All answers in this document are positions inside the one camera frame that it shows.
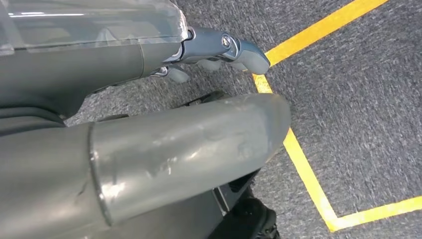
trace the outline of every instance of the robotic hand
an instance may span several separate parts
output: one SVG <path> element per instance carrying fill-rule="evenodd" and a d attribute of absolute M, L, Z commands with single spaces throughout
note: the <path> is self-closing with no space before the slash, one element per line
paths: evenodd
<path fill-rule="evenodd" d="M 234 38 L 227 32 L 204 27 L 190 27 L 189 38 L 164 63 L 199 64 L 214 71 L 220 68 L 222 62 L 257 75 L 265 74 L 270 67 L 269 60 L 256 45 Z M 189 79 L 189 75 L 177 65 L 161 67 L 152 76 L 169 76 L 176 82 Z"/>

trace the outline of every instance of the bolt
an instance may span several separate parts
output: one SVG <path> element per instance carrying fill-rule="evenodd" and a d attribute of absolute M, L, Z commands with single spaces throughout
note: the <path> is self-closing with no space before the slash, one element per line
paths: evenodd
<path fill-rule="evenodd" d="M 230 38 L 228 36 L 223 36 L 221 39 L 223 46 L 229 47 L 230 46 Z"/>

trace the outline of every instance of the transparent plastic cover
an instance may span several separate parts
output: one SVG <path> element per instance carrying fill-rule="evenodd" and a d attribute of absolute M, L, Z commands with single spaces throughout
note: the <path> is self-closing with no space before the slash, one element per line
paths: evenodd
<path fill-rule="evenodd" d="M 0 0 L 0 55 L 182 42 L 183 13 L 169 0 Z"/>

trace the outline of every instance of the gray plastic cylinder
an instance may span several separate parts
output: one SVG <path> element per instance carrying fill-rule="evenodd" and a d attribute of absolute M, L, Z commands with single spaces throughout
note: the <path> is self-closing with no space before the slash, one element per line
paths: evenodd
<path fill-rule="evenodd" d="M 111 223 L 261 168 L 290 126 L 287 102 L 257 94 L 95 124 L 91 149 Z"/>
<path fill-rule="evenodd" d="M 108 229 L 88 135 L 84 124 L 0 137 L 0 238 L 83 239 Z"/>

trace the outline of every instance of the yellow line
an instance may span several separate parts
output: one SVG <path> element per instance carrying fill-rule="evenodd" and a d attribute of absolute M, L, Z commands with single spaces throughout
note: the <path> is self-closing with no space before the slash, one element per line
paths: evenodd
<path fill-rule="evenodd" d="M 259 93 L 273 93 L 273 90 L 270 87 L 270 84 L 268 84 L 267 78 L 264 75 L 252 75 L 253 81 L 255 82 L 256 89 Z"/>
<path fill-rule="evenodd" d="M 363 223 L 373 222 L 387 217 L 400 215 L 403 213 L 413 212 L 416 210 L 422 210 L 422 196 L 338 218 L 337 222 L 335 223 L 335 231 Z"/>
<path fill-rule="evenodd" d="M 268 51 L 266 55 L 271 62 L 271 66 L 274 66 L 385 2 L 387 0 L 355 0 L 349 3 Z M 253 75 L 253 80 L 258 92 L 273 93 L 265 76 Z M 415 210 L 422 210 L 422 196 L 419 196 L 338 218 L 322 190 L 317 177 L 312 171 L 292 129 L 289 129 L 283 144 L 319 214 L 331 232 Z"/>
<path fill-rule="evenodd" d="M 266 53 L 271 66 L 290 57 L 388 0 L 355 0 Z"/>
<path fill-rule="evenodd" d="M 317 177 L 315 177 L 292 129 L 289 129 L 283 144 L 322 219 L 330 231 L 335 230 L 336 226 L 333 222 L 337 220 L 337 216 L 319 185 Z"/>

